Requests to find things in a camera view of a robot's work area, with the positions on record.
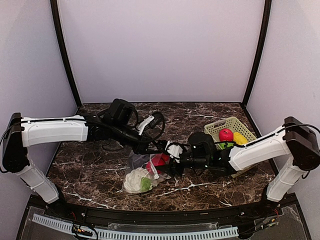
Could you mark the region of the red fake round fruit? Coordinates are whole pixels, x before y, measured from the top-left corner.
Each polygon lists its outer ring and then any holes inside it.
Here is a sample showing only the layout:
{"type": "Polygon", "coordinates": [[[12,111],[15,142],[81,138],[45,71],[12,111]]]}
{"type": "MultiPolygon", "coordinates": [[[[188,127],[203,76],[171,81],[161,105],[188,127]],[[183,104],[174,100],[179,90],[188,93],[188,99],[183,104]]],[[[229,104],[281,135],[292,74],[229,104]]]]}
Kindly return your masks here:
{"type": "Polygon", "coordinates": [[[160,172],[157,170],[156,166],[153,164],[152,161],[149,161],[147,164],[146,164],[146,169],[148,170],[148,172],[151,174],[151,175],[158,175],[160,172]]]}

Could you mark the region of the pale green plastic basket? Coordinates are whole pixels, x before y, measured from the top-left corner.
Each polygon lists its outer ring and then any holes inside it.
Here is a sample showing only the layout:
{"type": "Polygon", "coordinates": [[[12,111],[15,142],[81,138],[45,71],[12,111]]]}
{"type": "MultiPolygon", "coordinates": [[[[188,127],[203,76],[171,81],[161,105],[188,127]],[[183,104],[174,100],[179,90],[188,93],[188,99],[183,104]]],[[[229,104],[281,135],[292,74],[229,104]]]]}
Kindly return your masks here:
{"type": "Polygon", "coordinates": [[[254,134],[235,116],[205,125],[204,132],[218,142],[217,148],[220,150],[234,147],[234,143],[245,145],[256,139],[254,134]]]}

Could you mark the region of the black right corner frame post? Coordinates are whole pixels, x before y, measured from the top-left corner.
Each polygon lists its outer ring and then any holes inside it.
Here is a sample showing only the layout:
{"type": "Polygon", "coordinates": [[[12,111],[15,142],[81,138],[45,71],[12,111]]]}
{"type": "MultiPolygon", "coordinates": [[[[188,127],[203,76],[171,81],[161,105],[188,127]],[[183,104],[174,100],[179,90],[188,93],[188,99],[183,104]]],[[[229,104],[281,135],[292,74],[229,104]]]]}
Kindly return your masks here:
{"type": "Polygon", "coordinates": [[[267,37],[267,32],[268,32],[271,8],[272,8],[272,0],[265,0],[255,55],[253,58],[252,67],[251,67],[250,75],[246,85],[246,89],[244,92],[244,96],[241,102],[241,104],[245,109],[247,108],[250,97],[252,95],[254,84],[255,84],[256,77],[259,70],[259,66],[261,63],[265,41],[267,37]]]}

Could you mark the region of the red fake apple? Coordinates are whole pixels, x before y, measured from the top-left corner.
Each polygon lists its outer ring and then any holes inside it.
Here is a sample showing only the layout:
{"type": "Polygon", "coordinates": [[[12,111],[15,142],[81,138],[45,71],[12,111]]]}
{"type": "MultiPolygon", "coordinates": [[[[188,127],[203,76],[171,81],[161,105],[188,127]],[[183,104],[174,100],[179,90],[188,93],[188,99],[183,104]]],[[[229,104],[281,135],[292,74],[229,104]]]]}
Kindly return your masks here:
{"type": "Polygon", "coordinates": [[[170,156],[163,154],[163,153],[159,153],[156,154],[152,159],[151,159],[153,165],[156,166],[163,166],[169,163],[170,161],[170,156]]]}

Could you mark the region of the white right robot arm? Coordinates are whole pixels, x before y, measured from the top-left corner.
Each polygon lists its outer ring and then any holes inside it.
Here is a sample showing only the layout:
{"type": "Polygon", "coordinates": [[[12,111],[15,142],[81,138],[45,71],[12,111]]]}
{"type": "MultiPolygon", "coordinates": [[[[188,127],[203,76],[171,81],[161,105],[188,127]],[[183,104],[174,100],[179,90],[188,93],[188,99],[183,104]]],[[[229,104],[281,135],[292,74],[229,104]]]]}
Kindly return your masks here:
{"type": "Polygon", "coordinates": [[[216,176],[229,176],[265,160],[285,156],[285,165],[266,187],[264,199],[255,205],[255,213],[266,217],[274,210],[274,202],[279,202],[303,175],[320,165],[319,132],[317,127],[289,116],[269,134],[224,149],[217,149],[218,143],[209,134],[195,132],[189,136],[188,145],[170,141],[166,144],[164,150],[171,158],[168,173],[175,176],[181,175],[184,169],[202,169],[216,176]]]}

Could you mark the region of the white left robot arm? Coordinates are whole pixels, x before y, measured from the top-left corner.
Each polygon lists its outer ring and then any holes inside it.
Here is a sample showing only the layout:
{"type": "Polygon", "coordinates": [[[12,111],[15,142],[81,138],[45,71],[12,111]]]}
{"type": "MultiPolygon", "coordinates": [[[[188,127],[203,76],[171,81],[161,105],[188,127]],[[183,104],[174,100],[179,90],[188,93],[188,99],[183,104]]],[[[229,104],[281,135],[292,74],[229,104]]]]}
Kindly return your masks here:
{"type": "Polygon", "coordinates": [[[129,146],[136,154],[151,152],[149,145],[164,132],[151,137],[146,134],[158,124],[165,124],[159,111],[144,120],[139,119],[136,107],[116,98],[109,108],[98,113],[86,113],[68,117],[30,118],[13,113],[3,133],[0,172],[17,175],[31,190],[36,192],[60,218],[67,218],[70,206],[63,201],[63,194],[45,174],[29,159],[28,148],[57,142],[96,142],[114,140],[129,146]]]}

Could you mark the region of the white fake cauliflower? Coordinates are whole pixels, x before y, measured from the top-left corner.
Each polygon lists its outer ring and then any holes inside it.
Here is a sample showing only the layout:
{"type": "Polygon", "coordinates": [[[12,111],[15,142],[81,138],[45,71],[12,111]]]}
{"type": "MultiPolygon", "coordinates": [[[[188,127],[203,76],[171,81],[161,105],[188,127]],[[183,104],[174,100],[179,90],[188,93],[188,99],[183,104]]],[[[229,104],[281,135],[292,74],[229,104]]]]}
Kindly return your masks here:
{"type": "Polygon", "coordinates": [[[141,167],[132,170],[125,176],[123,187],[129,194],[140,194],[150,191],[153,185],[148,170],[141,167]]]}

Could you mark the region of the green fake vegetable in basket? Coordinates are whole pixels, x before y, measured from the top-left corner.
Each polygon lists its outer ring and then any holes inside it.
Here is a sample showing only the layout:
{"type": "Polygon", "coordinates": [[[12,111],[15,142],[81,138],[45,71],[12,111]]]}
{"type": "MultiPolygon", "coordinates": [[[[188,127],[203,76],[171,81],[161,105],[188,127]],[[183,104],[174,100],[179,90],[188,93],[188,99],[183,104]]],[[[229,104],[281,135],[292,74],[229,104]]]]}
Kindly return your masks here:
{"type": "Polygon", "coordinates": [[[215,145],[218,150],[223,150],[226,148],[233,147],[234,142],[233,141],[222,141],[222,142],[216,142],[215,145]]]}

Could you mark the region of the clear zip top bag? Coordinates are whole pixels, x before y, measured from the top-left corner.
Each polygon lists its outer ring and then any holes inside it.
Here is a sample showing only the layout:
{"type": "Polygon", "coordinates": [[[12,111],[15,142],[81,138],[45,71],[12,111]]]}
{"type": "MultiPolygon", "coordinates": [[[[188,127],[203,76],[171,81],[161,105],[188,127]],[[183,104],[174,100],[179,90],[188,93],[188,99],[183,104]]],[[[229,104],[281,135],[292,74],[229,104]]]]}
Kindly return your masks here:
{"type": "Polygon", "coordinates": [[[130,152],[122,189],[127,194],[137,195],[151,191],[159,183],[171,178],[157,167],[166,166],[170,157],[163,154],[136,154],[130,152]]]}

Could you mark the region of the black front rail with electronics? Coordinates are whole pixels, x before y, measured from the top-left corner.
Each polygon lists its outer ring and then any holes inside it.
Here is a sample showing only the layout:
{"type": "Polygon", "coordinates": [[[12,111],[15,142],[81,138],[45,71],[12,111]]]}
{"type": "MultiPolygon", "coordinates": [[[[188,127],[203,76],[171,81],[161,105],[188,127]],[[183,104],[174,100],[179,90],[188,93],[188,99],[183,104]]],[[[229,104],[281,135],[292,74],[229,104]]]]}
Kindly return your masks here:
{"type": "Polygon", "coordinates": [[[224,240],[309,240],[311,234],[295,194],[277,205],[266,208],[261,202],[245,205],[191,211],[111,210],[67,203],[48,206],[32,195],[17,233],[19,240],[84,240],[32,222],[34,214],[71,221],[87,227],[108,227],[110,224],[176,226],[216,224],[237,227],[239,236],[224,240]]]}

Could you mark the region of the red fake fruit in basket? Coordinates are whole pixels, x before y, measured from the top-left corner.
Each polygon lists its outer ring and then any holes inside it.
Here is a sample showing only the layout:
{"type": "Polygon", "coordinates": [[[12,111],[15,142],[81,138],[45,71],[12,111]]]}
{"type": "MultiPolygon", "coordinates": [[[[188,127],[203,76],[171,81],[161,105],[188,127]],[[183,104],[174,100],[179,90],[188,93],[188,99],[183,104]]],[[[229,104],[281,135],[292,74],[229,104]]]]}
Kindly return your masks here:
{"type": "Polygon", "coordinates": [[[234,140],[233,132],[228,128],[221,129],[218,133],[218,137],[221,142],[231,142],[234,140]]]}

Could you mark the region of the yellow fake pepper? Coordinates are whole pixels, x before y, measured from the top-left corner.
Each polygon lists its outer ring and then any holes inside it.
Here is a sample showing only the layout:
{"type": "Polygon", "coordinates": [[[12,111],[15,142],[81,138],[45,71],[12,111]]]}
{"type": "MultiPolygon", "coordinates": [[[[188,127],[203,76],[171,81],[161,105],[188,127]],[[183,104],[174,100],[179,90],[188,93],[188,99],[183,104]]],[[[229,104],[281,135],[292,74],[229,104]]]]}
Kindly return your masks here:
{"type": "Polygon", "coordinates": [[[238,145],[245,145],[248,143],[248,140],[239,132],[233,133],[233,141],[238,145]]]}

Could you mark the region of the black corner frame post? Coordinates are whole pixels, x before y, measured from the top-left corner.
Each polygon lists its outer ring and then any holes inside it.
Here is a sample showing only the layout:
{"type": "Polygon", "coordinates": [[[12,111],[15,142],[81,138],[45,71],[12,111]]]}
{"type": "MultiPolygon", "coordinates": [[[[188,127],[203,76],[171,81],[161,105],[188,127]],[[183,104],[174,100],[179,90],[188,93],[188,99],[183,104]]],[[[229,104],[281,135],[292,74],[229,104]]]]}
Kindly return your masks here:
{"type": "Polygon", "coordinates": [[[272,0],[265,0],[255,55],[253,58],[252,67],[251,67],[250,75],[246,85],[246,89],[244,92],[244,96],[241,102],[241,104],[245,109],[247,108],[250,97],[252,95],[254,84],[255,84],[256,77],[259,70],[259,66],[261,63],[265,41],[267,37],[267,32],[268,32],[271,8],[272,8],[272,0]]]}
{"type": "Polygon", "coordinates": [[[51,8],[54,29],[55,29],[55,35],[56,35],[62,63],[64,66],[64,70],[66,73],[68,85],[70,87],[70,90],[71,90],[74,102],[76,104],[76,107],[77,107],[77,109],[79,109],[82,106],[82,101],[81,101],[80,94],[79,94],[79,91],[78,91],[78,88],[76,85],[76,81],[75,81],[75,78],[73,75],[69,56],[67,53],[67,48],[66,48],[66,43],[65,43],[65,39],[64,39],[63,28],[62,28],[60,13],[59,13],[58,1],[51,0],[50,1],[50,8],[51,8]]]}

